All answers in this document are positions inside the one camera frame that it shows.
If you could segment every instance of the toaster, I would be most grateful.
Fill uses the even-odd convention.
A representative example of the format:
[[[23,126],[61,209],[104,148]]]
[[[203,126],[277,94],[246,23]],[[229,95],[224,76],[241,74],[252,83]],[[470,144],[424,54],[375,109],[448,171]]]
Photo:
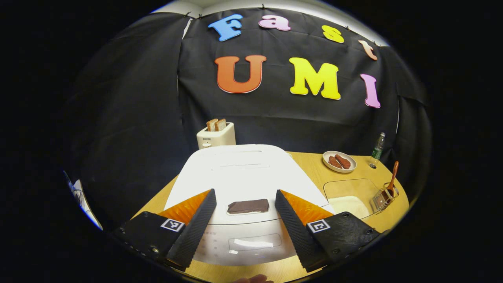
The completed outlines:
[[[226,122],[225,128],[221,131],[208,131],[208,127],[197,133],[197,145],[199,149],[236,145],[236,135],[234,134],[234,123]]]

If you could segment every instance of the toast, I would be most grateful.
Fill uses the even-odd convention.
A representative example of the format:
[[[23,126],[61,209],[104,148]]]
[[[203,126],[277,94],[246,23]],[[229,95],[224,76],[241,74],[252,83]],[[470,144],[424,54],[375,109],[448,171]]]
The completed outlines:
[[[225,119],[218,120],[218,122],[215,123],[215,128],[217,131],[225,129],[225,126]]]
[[[212,119],[206,122],[206,126],[208,127],[208,131],[216,131],[215,123],[218,122],[218,119]]]

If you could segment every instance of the wooden tabletop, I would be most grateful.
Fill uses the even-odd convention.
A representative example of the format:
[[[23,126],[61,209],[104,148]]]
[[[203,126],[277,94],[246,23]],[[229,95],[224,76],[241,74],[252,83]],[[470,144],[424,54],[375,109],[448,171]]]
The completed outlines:
[[[383,164],[378,163],[376,169],[372,169],[368,166],[368,156],[352,156],[357,162],[357,167],[353,172],[343,174],[335,172],[325,166],[321,159],[322,154],[298,152],[288,153],[292,155],[295,162],[297,162],[300,168],[304,170],[307,176],[309,176],[311,181],[316,185],[321,193],[323,193],[323,195],[325,195],[323,190],[324,186],[327,183],[327,187],[334,184],[329,183],[333,181],[368,179],[377,188],[381,188],[384,183],[391,180],[391,172]],[[167,198],[171,193],[171,189],[173,188],[177,177],[175,177],[168,185],[157,193],[157,195],[155,195],[142,209],[140,209],[135,216],[143,211],[155,214],[163,211]],[[407,195],[405,194],[400,182],[395,180],[394,184],[400,192],[400,195],[383,212],[362,219],[362,221],[375,228],[378,232],[383,232],[384,230],[390,229],[396,225],[409,208]],[[185,273],[210,282],[229,283],[241,277],[248,278],[257,274],[265,274],[268,277],[268,280],[280,283],[295,280],[319,270],[306,272],[305,269],[302,268],[299,258],[297,256],[292,256],[278,261],[247,266],[214,265],[192,260],[190,267],[185,270]]]

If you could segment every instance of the cooked meat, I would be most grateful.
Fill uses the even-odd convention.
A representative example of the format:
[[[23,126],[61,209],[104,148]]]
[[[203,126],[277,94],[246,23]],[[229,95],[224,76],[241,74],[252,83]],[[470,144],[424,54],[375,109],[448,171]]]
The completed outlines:
[[[337,159],[334,156],[329,156],[328,157],[328,163],[334,165],[337,168],[342,169],[342,165],[337,161]]]
[[[343,166],[344,169],[349,169],[351,167],[351,163],[349,160],[345,159],[344,157],[336,154],[336,159],[339,161],[339,163]]]

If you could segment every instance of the plate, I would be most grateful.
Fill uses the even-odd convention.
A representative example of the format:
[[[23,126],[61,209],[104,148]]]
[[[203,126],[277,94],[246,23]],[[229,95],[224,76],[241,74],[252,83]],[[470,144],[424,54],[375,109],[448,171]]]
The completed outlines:
[[[336,154],[340,155],[343,158],[346,158],[351,163],[351,166],[349,167],[349,169],[337,168],[334,165],[328,163],[329,156],[335,156]],[[347,155],[345,153],[342,153],[342,152],[335,152],[335,151],[325,152],[323,154],[322,159],[323,159],[323,163],[325,163],[325,165],[327,167],[329,167],[330,169],[332,169],[332,170],[334,170],[336,172],[339,172],[339,173],[349,173],[349,172],[353,171],[356,168],[356,161],[351,156],[349,156],[349,155]]]

